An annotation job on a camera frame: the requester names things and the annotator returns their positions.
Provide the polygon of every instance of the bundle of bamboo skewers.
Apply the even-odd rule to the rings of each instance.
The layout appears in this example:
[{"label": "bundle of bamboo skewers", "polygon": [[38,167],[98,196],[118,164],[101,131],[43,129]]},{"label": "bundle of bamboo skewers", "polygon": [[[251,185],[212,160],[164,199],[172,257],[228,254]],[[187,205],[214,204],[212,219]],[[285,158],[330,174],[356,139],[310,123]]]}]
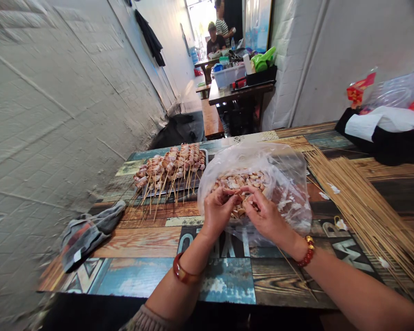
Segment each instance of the bundle of bamboo skewers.
[{"label": "bundle of bamboo skewers", "polygon": [[304,155],[309,169],[368,253],[388,262],[392,277],[411,295],[399,279],[396,265],[414,282],[414,231],[350,160],[345,157],[328,160],[317,148]]},{"label": "bundle of bamboo skewers", "polygon": [[[135,195],[131,201],[135,201],[140,194],[143,198],[140,204],[136,207],[135,211],[142,206],[143,218],[147,215],[147,209],[149,213],[152,213],[152,201],[158,196],[158,201],[155,208],[154,221],[158,211],[158,205],[161,200],[161,194],[166,191],[164,196],[166,200],[170,195],[174,194],[175,203],[178,205],[178,191],[182,185],[183,189],[192,190],[195,192],[195,184],[191,187],[193,179],[198,177],[198,170],[203,171],[205,169],[206,156],[200,151],[199,144],[182,144],[181,149],[178,147],[171,147],[170,150],[164,155],[155,155],[152,159],[147,160],[145,165],[140,166],[139,171],[133,176],[135,180],[134,184],[137,187]],[[146,213],[144,213],[144,203],[147,196],[150,195],[149,206],[146,207]]]}]

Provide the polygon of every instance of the black shirt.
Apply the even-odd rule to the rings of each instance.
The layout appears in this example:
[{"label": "black shirt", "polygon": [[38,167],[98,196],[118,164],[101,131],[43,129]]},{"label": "black shirt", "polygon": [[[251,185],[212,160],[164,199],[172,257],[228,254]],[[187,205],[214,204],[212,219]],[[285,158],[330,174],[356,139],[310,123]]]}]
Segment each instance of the black shirt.
[{"label": "black shirt", "polygon": [[224,46],[225,46],[224,37],[218,34],[216,35],[215,42],[212,42],[212,39],[210,39],[207,42],[207,54],[215,53],[217,50],[222,50]]}]

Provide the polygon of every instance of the hanging black jacket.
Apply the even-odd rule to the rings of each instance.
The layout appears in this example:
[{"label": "hanging black jacket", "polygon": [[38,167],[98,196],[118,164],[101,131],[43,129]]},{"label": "hanging black jacket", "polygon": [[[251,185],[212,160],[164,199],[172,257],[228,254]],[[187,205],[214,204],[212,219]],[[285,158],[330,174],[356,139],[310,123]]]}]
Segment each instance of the hanging black jacket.
[{"label": "hanging black jacket", "polygon": [[144,17],[141,16],[137,9],[135,9],[135,18],[141,28],[141,31],[143,32],[144,39],[146,39],[147,46],[149,46],[152,56],[155,58],[160,67],[164,67],[166,64],[164,63],[164,59],[161,55],[162,45],[160,41],[150,28],[149,23],[144,19]]}]

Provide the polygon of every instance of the patterned tabletop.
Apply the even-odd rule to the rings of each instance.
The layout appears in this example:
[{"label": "patterned tabletop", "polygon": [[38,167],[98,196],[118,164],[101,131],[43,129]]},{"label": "patterned tabletop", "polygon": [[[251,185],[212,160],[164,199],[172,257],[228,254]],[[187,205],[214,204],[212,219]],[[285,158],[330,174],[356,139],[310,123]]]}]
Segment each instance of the patterned tabletop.
[{"label": "patterned tabletop", "polygon": [[[346,156],[352,160],[414,229],[414,165],[381,165],[368,155],[358,153],[358,149],[337,133],[334,126],[335,123],[330,122],[224,138],[201,143],[201,148],[208,151],[211,160],[218,151],[244,141],[286,143],[300,152],[312,149],[308,142],[312,143],[329,159]],[[132,188],[131,185],[133,174],[147,159],[156,154],[164,155],[168,150],[169,148],[161,148],[133,153],[90,213],[97,214],[120,198],[130,201],[135,195],[135,187]],[[312,174],[308,177],[316,182]],[[178,206],[173,196],[167,202],[164,198],[161,199],[155,221],[154,213],[142,221],[142,211],[133,212],[141,200],[131,202],[110,241],[70,274],[63,272],[57,257],[43,273],[38,290],[148,297],[171,268],[175,255],[188,247],[202,227],[203,219],[197,208],[196,192],[195,189],[195,194],[185,196],[184,204],[180,197]],[[315,238],[316,246],[408,297],[379,261],[361,247],[354,233],[335,227],[334,216],[341,216],[341,213],[332,201],[325,200],[319,192],[319,188],[309,181],[308,194],[313,211],[311,235]],[[245,236],[241,241],[224,232],[211,253],[199,299],[210,302],[336,308],[306,271],[298,268],[296,271],[308,280],[317,300],[276,247],[249,247]],[[397,270],[397,274],[414,299],[414,283],[402,270]]]}]

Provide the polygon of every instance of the forearm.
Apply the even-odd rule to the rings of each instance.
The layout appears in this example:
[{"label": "forearm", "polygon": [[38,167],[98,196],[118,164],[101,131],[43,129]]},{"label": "forearm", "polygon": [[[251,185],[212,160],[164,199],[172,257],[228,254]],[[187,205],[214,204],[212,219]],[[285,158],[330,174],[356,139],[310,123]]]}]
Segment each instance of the forearm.
[{"label": "forearm", "polygon": [[230,38],[233,36],[233,30],[230,30],[226,34],[223,35],[224,39]]},{"label": "forearm", "polygon": [[[202,273],[213,244],[214,240],[201,231],[181,256],[181,267],[190,274]],[[147,300],[146,306],[162,318],[180,325],[195,308],[201,284],[201,281],[183,284],[170,269]]]},{"label": "forearm", "polygon": [[[308,245],[297,235],[285,250],[296,261]],[[316,248],[305,270],[360,330],[414,330],[414,304],[373,277]]]}]

